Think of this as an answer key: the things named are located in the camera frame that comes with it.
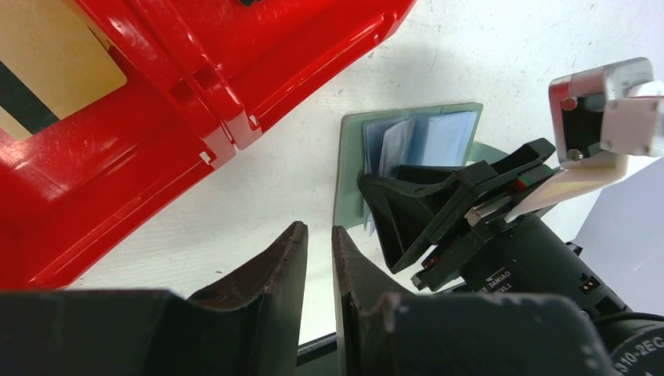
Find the white plastic piece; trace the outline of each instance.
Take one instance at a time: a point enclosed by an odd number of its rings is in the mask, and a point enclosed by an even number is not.
[[[570,198],[619,183],[658,159],[623,154],[617,156],[613,167],[564,170],[544,182],[507,213],[505,222],[512,222],[519,215],[534,212]]]
[[[651,81],[645,84],[636,85],[630,89],[627,96],[664,96],[664,82]]]
[[[200,154],[198,154],[198,156],[200,157],[200,159],[203,160],[203,162],[207,163],[208,165],[210,164],[210,161],[212,160],[212,158],[210,158],[210,155],[208,154],[207,151],[201,151]]]
[[[664,156],[664,98],[609,100],[604,108],[601,148],[616,154]]]

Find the red plastic case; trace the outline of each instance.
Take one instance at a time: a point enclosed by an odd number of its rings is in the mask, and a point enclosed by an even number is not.
[[[70,284],[392,34],[415,0],[76,0],[128,83],[0,131],[0,288]]]

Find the machine part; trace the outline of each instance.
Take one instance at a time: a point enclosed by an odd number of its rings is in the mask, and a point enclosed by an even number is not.
[[[581,160],[568,157],[578,149],[586,156],[583,167],[611,165],[613,156],[598,147],[602,103],[626,98],[638,85],[654,81],[652,65],[643,57],[597,67],[554,79],[549,85],[549,102],[553,117],[558,160],[563,168],[578,168]],[[570,99],[576,99],[572,106]]]
[[[361,177],[359,188],[391,271],[436,245],[412,278],[420,290],[437,291],[463,277],[475,292],[562,295],[591,318],[629,311],[537,215],[504,219],[540,184],[555,179],[543,164],[552,149],[538,140],[491,165],[402,166],[399,178],[409,181]]]
[[[342,374],[611,373],[597,332],[566,298],[413,295],[362,256],[343,228],[334,227],[332,239]]]
[[[617,154],[664,156],[664,97],[610,101],[604,112],[601,147]]]
[[[300,345],[295,376],[338,376],[337,334]]]
[[[570,251],[574,252],[575,255],[581,256],[581,252],[583,251],[583,248],[580,247],[578,244],[574,244],[571,241],[568,241],[565,243],[567,248],[569,248]]]
[[[623,181],[664,155],[664,116],[645,58],[557,78],[549,101],[558,160],[564,171],[547,180],[505,217],[506,222]]]
[[[581,150],[572,149],[572,150],[567,152],[567,157],[569,159],[573,160],[574,162],[576,162],[576,161],[581,161],[585,156],[583,155]]]
[[[619,313],[594,324],[618,374],[654,376],[664,371],[664,317]]]
[[[186,301],[169,291],[0,295],[3,374],[294,374],[307,228]]]
[[[477,228],[484,228],[484,221],[476,223],[471,231],[464,215],[473,207],[509,193],[512,202],[491,216],[507,214],[514,204],[554,174],[553,170],[543,166],[554,151],[548,141],[538,139],[494,164],[480,161],[456,169],[402,166],[399,180],[361,176],[358,187],[373,213],[390,271],[397,273],[412,265],[432,245],[438,245],[437,254],[442,250],[447,253],[455,240],[466,235],[468,239],[475,234],[481,235],[482,231]],[[542,171],[528,175],[535,180],[529,180],[524,186],[519,178],[536,168]],[[469,241],[471,244],[450,252],[458,251],[464,256],[458,255],[456,261],[450,260],[452,264],[448,265],[446,278],[463,265],[462,260],[467,261],[481,249],[480,240]],[[442,285],[428,286],[437,289]]]
[[[565,296],[590,318],[629,310],[618,295],[535,216],[507,232],[497,233],[459,274],[475,292]]]

